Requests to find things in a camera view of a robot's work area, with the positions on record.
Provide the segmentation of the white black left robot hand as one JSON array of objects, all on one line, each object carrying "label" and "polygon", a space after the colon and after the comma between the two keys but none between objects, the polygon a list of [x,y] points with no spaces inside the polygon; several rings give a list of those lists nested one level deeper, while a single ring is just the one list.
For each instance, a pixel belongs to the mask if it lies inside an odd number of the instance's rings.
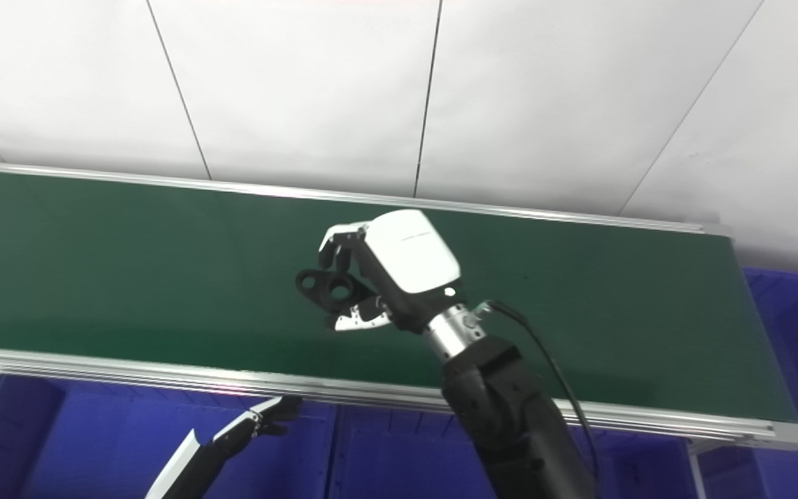
[{"label": "white black left robot hand", "polygon": [[300,416],[303,398],[272,397],[240,413],[202,443],[190,430],[149,487],[146,498],[203,498],[226,462],[260,436],[284,436]]}]

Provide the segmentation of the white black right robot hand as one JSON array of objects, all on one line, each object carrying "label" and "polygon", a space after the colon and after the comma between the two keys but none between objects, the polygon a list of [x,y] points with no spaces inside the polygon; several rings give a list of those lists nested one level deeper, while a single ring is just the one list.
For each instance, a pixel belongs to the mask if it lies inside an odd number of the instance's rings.
[{"label": "white black right robot hand", "polygon": [[320,268],[346,274],[352,262],[373,285],[373,296],[330,317],[334,331],[392,324],[422,334],[437,315],[466,302],[459,262],[423,211],[330,227],[319,246]]}]

